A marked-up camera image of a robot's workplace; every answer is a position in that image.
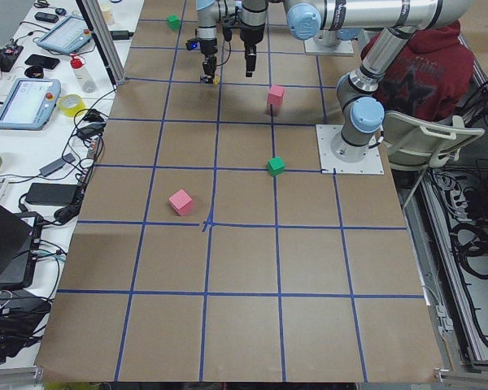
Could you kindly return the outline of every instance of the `white chair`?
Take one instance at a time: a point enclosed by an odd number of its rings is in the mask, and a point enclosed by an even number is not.
[[[463,146],[485,133],[482,128],[466,128],[460,116],[454,116],[452,125],[447,126],[397,111],[386,112],[383,131],[390,167],[398,171],[420,172],[403,208],[414,195],[428,168],[440,168],[449,161],[456,161]]]

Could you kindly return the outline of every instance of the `red hoodie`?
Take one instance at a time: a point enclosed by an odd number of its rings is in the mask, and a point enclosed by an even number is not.
[[[373,96],[386,110],[428,121],[453,114],[473,75],[473,53],[459,41],[460,23],[418,31],[407,43]],[[374,37],[361,54],[373,46]]]

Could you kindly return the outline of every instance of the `tablet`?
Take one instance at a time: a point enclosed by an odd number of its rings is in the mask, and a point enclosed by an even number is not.
[[[82,18],[69,15],[38,39],[36,44],[46,50],[70,54],[86,45],[91,37],[87,23]]]
[[[49,120],[61,84],[55,79],[18,79],[0,110],[0,128],[39,130]]]

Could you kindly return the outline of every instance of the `green cube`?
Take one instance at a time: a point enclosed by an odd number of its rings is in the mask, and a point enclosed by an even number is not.
[[[271,176],[276,176],[284,171],[285,164],[280,157],[268,161],[268,171]]]
[[[166,21],[168,22],[168,27],[170,27],[174,31],[178,30],[181,26],[181,21],[179,20],[177,15],[168,15]]]

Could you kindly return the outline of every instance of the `bottle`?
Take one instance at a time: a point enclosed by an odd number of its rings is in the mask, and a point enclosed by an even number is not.
[[[71,54],[71,67],[80,83],[83,92],[91,93],[96,90],[96,83],[92,80],[89,71],[85,68],[83,62],[75,54]]]

